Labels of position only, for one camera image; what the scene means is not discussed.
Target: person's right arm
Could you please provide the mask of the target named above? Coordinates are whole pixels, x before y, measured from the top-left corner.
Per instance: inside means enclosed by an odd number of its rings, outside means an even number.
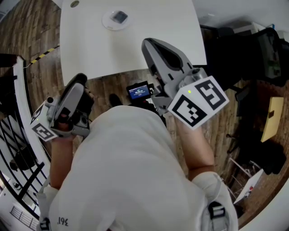
[[[189,169],[189,180],[193,180],[200,173],[214,171],[214,153],[202,128],[192,130],[177,118],[175,122]]]

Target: black office chair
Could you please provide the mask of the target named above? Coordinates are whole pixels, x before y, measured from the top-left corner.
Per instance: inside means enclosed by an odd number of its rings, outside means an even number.
[[[289,43],[279,39],[272,28],[209,40],[205,51],[207,74],[213,75],[223,90],[241,79],[260,79],[282,87],[289,78]]]

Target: white table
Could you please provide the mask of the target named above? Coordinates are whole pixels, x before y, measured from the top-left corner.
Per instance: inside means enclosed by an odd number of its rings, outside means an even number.
[[[191,0],[64,0],[60,24],[64,85],[77,73],[88,79],[148,68],[143,39],[164,40],[183,51],[193,65],[206,65],[204,44]],[[102,24],[108,11],[122,10],[132,23],[120,31]]]

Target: blue screen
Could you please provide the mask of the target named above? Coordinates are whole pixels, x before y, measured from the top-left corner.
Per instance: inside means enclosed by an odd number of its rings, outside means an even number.
[[[131,98],[137,99],[149,95],[149,89],[146,85],[129,90]]]

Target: wooden floor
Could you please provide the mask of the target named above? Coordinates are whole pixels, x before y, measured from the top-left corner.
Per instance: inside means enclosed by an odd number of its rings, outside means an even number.
[[[0,23],[0,53],[21,55],[30,61],[55,47],[59,43],[61,10],[51,0],[21,0],[13,10]],[[48,96],[59,94],[63,90],[61,74],[60,50],[56,49],[37,63],[27,68],[28,88],[31,104],[35,110]],[[148,80],[156,83],[148,70],[131,71],[89,80],[88,88],[95,95],[95,104],[90,119],[94,119],[107,111],[110,106],[108,96],[116,93],[124,104],[128,104],[126,87],[128,85]],[[284,88],[269,86],[261,83],[263,87],[276,94],[284,96],[284,109],[278,134],[273,138],[284,146],[284,152],[289,156],[289,126],[287,109],[289,91],[287,84]],[[209,140],[215,153],[216,171],[225,179],[231,180],[232,163],[228,162],[227,150],[231,140],[226,134],[233,134],[238,126],[236,117],[237,103],[235,92],[226,91],[230,103],[203,125],[206,138]],[[168,130],[176,144],[179,161],[186,172],[180,139],[176,133],[175,124],[171,115],[166,114]],[[289,164],[286,162],[278,175],[263,175],[251,196],[245,200],[245,214],[239,219],[240,227],[252,220],[278,193],[289,176]]]

